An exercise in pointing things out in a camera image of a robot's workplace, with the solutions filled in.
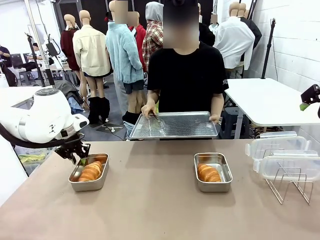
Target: bread roll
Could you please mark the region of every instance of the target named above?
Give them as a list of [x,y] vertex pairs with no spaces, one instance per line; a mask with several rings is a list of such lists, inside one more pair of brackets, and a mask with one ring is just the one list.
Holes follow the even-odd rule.
[[206,164],[198,164],[198,177],[201,181],[207,183],[221,182],[219,172],[216,168]]
[[97,180],[102,172],[102,164],[100,161],[95,161],[84,167],[78,182],[88,182]]

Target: red plaid shirt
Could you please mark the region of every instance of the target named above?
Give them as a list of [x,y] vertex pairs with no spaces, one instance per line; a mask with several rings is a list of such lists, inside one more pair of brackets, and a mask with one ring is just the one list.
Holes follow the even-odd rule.
[[149,59],[151,54],[162,48],[163,45],[164,33],[162,30],[162,22],[148,20],[146,26],[146,34],[142,44],[142,56],[146,68],[144,69],[145,72],[148,72]]

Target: stainless steel baking tray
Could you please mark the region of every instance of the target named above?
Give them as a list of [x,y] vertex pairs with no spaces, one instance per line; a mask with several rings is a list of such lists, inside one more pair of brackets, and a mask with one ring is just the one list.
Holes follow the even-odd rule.
[[[95,161],[100,161],[102,163],[102,173],[97,180],[94,181],[82,181],[78,182],[78,179],[84,169],[84,167],[88,164],[91,164]],[[94,191],[101,189],[106,180],[106,176],[109,169],[109,155],[106,153],[98,153],[98,154],[89,154],[88,157],[80,159],[69,176],[69,182],[72,185],[72,188],[76,192],[84,192],[84,191]]]
[[[206,164],[218,170],[221,182],[204,182],[198,176],[198,164]],[[194,170],[198,188],[201,192],[228,192],[232,182],[232,174],[226,157],[217,152],[197,153],[194,155]]]
[[212,138],[218,135],[215,124],[209,121],[208,111],[163,112],[146,118],[139,116],[131,139]]

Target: white robotic arm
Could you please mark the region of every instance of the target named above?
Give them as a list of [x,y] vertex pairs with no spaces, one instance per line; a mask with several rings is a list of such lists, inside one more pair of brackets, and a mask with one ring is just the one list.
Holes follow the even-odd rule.
[[30,110],[9,107],[1,111],[0,133],[14,145],[33,143],[33,148],[44,148],[42,144],[52,143],[55,147],[59,143],[61,147],[57,150],[63,149],[62,154],[58,152],[63,158],[71,158],[73,152],[83,157],[89,151],[90,145],[83,144],[78,134],[89,120],[81,114],[71,114],[69,103],[60,90],[43,88],[37,91]]

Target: gray hoodie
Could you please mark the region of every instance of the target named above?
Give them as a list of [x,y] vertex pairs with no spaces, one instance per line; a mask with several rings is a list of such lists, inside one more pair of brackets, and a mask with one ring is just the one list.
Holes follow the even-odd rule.
[[151,1],[148,2],[145,5],[145,19],[148,20],[153,20],[153,21],[164,21],[164,5],[156,2],[156,1]]

